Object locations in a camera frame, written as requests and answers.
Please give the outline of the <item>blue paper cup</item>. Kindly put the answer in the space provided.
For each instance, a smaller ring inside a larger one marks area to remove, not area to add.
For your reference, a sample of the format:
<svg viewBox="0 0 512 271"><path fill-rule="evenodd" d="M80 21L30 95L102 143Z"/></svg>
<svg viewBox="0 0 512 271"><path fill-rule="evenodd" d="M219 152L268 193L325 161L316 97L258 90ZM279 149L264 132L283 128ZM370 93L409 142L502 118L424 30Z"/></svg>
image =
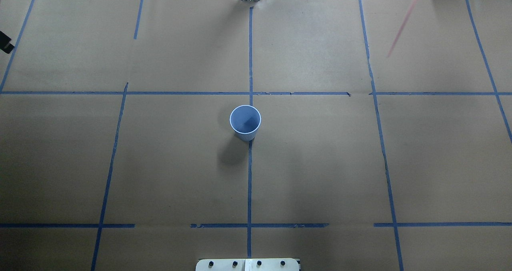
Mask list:
<svg viewBox="0 0 512 271"><path fill-rule="evenodd" d="M261 113L251 105L240 105L229 116L229 124L232 130L244 142L254 140L261 123Z"/></svg>

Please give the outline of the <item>pink chopstick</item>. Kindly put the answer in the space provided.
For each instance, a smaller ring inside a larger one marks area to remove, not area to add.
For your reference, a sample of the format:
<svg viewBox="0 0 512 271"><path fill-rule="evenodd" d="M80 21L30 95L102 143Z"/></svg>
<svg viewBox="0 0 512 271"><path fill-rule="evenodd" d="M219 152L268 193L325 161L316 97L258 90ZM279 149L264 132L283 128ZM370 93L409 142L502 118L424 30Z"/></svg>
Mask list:
<svg viewBox="0 0 512 271"><path fill-rule="evenodd" d="M398 43L398 40L400 38L400 36L402 35L402 32L404 31L404 28L406 26L406 24L408 23L408 20L410 19L410 16L415 8L415 6L417 5L417 2L418 0L412 0L411 1L411 4L410 6L408 7L408 10L407 12L405 13L405 16L404 16L404 19L402 21L402 24L400 25L399 29L398 29L398 32L390 46L390 49L389 49L389 52L386 54L386 57L389 58L392 54L392 52L394 51L397 43Z"/></svg>

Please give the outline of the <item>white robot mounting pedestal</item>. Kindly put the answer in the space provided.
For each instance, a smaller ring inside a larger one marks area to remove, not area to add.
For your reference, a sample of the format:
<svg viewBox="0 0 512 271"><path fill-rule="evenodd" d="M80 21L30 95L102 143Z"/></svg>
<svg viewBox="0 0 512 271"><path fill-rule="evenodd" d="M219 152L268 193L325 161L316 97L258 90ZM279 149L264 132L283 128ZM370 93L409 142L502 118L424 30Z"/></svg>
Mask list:
<svg viewBox="0 0 512 271"><path fill-rule="evenodd" d="M300 271L300 260L294 258L200 259L196 271Z"/></svg>

